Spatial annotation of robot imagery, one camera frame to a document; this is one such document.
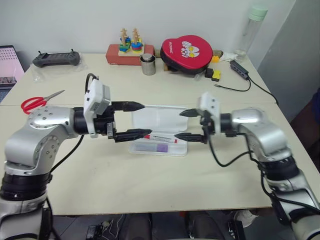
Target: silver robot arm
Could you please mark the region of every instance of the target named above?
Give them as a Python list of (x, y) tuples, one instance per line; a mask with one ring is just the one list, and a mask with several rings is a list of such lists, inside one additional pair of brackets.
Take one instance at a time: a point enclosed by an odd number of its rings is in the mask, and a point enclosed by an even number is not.
[[(319, 240), (320, 204), (303, 172), (298, 169), (283, 131), (270, 122), (261, 109), (246, 108), (220, 114), (219, 107), (217, 99), (204, 93), (197, 108), (180, 114), (200, 116), (204, 135), (180, 133), (176, 137), (211, 145), (210, 135), (213, 134), (245, 136), (249, 150), (257, 157), (257, 160), (253, 159), (250, 153), (250, 158), (261, 171), (262, 189), (270, 197), (278, 220), (284, 225), (291, 225), (297, 240)], [(265, 189), (264, 179), (271, 193)]]
[(115, 111), (131, 112), (144, 106), (131, 101), (111, 102), (109, 88), (97, 78), (86, 91), (84, 102), (84, 108), (38, 108), (8, 139), (0, 189), (0, 240), (49, 239), (52, 213), (49, 208), (44, 208), (46, 188), (64, 140), (86, 134), (96, 138), (100, 134), (115, 142), (124, 142), (151, 133), (149, 129), (117, 132)]

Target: table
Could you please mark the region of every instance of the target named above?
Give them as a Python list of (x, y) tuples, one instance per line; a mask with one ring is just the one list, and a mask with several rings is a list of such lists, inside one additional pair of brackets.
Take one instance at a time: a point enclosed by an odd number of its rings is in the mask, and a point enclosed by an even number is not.
[[(183, 104), (194, 108), (195, 104)], [(222, 103), (221, 112), (247, 107), (264, 110), (284, 131), (297, 165), (303, 170), (316, 197), (320, 199), (320, 175), (274, 103)], [(7, 138), (26, 122), (17, 105), (0, 106), (0, 152), (4, 157)], [(117, 112), (117, 128), (131, 128), (128, 112)], [(188, 132), (200, 133), (198, 118), (190, 118)], [(55, 162), (76, 144), (63, 142)], [(226, 163), (246, 151), (243, 137), (214, 136), (216, 154)], [(215, 210), (269, 207), (271, 202), (260, 186), (256, 164), (242, 157), (226, 168), (219, 167), (202, 143), (189, 143), (185, 157), (130, 154), (129, 142), (114, 143), (106, 137), (85, 136), (80, 147), (53, 173), (48, 184), (56, 215), (137, 213), (186, 210)]]
[[(83, 104), (87, 73), (99, 76), (100, 81), (111, 89), (112, 101), (136, 101), (141, 104), (194, 104), (205, 91), (222, 103), (275, 103), (269, 94), (252, 85), (250, 91), (236, 92), (215, 87), (204, 76), (194, 80), (193, 76), (163, 71), (163, 61), (156, 59), (156, 74), (146, 76), (140, 66), (109, 65), (104, 54), (83, 54), (87, 69), (35, 83), (29, 69), (21, 81), (10, 91), (1, 105), (20, 105), (27, 98), (48, 96), (65, 89), (63, 94), (50, 100), (53, 105)], [(250, 77), (261, 87), (268, 89), (248, 58), (241, 64)], [(246, 89), (247, 81), (230, 68), (226, 61), (211, 63), (213, 69), (221, 71), (219, 84), (235, 89)], [(61, 66), (51, 66), (57, 73)]]

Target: black game controller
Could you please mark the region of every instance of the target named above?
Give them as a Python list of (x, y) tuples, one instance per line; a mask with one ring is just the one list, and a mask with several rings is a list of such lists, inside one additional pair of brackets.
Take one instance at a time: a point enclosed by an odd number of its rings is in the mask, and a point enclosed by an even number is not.
[(32, 61), (34, 65), (39, 68), (52, 65), (78, 65), (80, 62), (80, 55), (77, 51), (71, 49), (71, 52), (65, 53), (41, 53)]

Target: red marker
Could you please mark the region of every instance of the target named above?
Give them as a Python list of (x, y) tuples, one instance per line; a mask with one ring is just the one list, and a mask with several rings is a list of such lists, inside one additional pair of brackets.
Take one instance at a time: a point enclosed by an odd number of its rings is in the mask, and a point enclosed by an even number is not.
[(173, 143), (177, 144), (178, 140), (172, 137), (166, 137), (166, 136), (158, 136), (158, 135), (145, 135), (145, 139), (160, 141), (160, 142), (166, 142), (166, 143)]

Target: clear water bottle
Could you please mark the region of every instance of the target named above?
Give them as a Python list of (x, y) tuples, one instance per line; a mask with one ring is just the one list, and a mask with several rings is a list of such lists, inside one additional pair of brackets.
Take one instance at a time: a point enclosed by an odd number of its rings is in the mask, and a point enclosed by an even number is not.
[(247, 25), (244, 28), (241, 39), (234, 51), (234, 53), (238, 55), (236, 58), (237, 62), (241, 63), (244, 60), (252, 42), (257, 35), (257, 32), (260, 29), (262, 21), (265, 19), (267, 12), (268, 9), (264, 6), (252, 6)]

